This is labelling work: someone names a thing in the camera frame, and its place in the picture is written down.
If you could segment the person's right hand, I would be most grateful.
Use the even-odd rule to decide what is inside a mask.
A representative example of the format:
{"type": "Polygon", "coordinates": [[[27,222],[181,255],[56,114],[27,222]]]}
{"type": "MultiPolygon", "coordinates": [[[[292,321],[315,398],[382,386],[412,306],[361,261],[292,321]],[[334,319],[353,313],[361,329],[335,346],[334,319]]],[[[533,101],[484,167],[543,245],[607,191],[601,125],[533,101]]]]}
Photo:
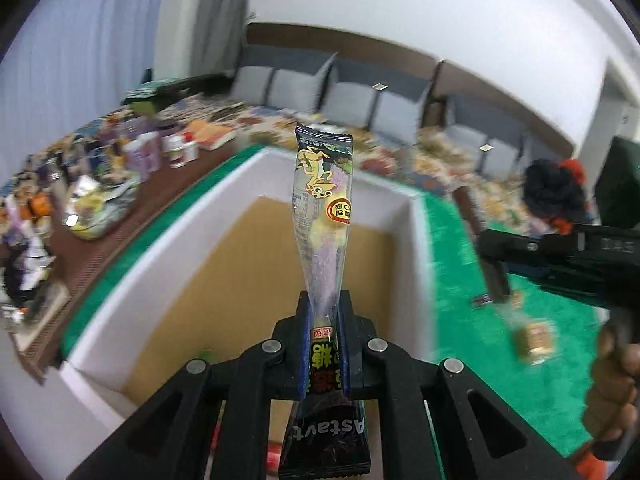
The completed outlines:
{"type": "Polygon", "coordinates": [[[639,346],[617,350],[615,332],[606,324],[598,335],[597,357],[590,368],[592,384],[586,396],[582,424],[591,437],[614,441],[627,430],[637,430],[639,410],[639,346]]]}

